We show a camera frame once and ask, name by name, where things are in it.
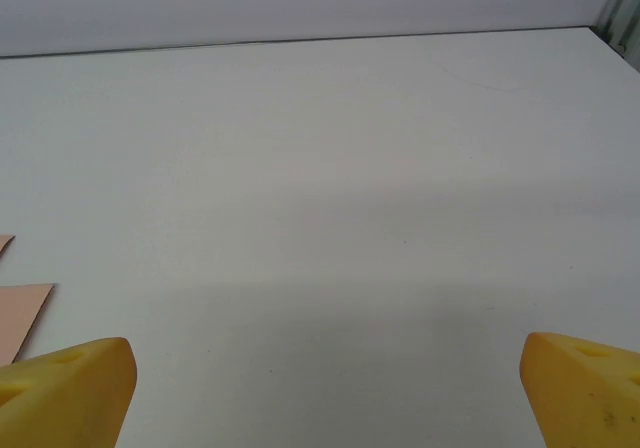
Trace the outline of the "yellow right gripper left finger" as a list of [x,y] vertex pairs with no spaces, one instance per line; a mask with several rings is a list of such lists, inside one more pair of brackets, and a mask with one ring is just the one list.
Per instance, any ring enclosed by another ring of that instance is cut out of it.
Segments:
[[1,368],[3,447],[114,447],[137,382],[129,342],[104,338]]

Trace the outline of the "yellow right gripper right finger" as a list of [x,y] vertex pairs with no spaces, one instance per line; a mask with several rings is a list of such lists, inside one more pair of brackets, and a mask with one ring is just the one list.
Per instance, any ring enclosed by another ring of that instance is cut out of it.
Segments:
[[639,445],[637,352],[534,332],[519,374],[546,446]]

